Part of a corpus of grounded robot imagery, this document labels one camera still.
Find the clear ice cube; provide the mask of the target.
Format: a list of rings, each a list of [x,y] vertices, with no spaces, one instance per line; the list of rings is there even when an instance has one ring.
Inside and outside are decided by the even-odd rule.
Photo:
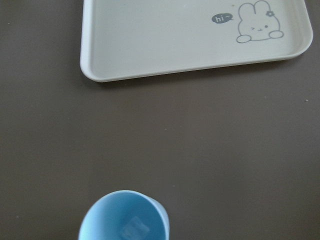
[[[135,216],[121,229],[120,236],[124,240],[144,240],[150,233],[150,228]]]

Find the blue plastic cup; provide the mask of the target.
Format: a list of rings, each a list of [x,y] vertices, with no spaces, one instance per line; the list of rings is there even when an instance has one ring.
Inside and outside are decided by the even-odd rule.
[[[133,190],[111,192],[97,200],[82,220],[79,240],[123,240],[122,227],[138,217],[150,228],[144,240],[169,240],[170,221],[157,200]]]

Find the cream rabbit tray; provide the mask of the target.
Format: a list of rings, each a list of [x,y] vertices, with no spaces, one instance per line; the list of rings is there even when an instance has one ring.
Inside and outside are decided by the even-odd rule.
[[[86,0],[80,68],[103,83],[287,60],[312,41],[303,0]]]

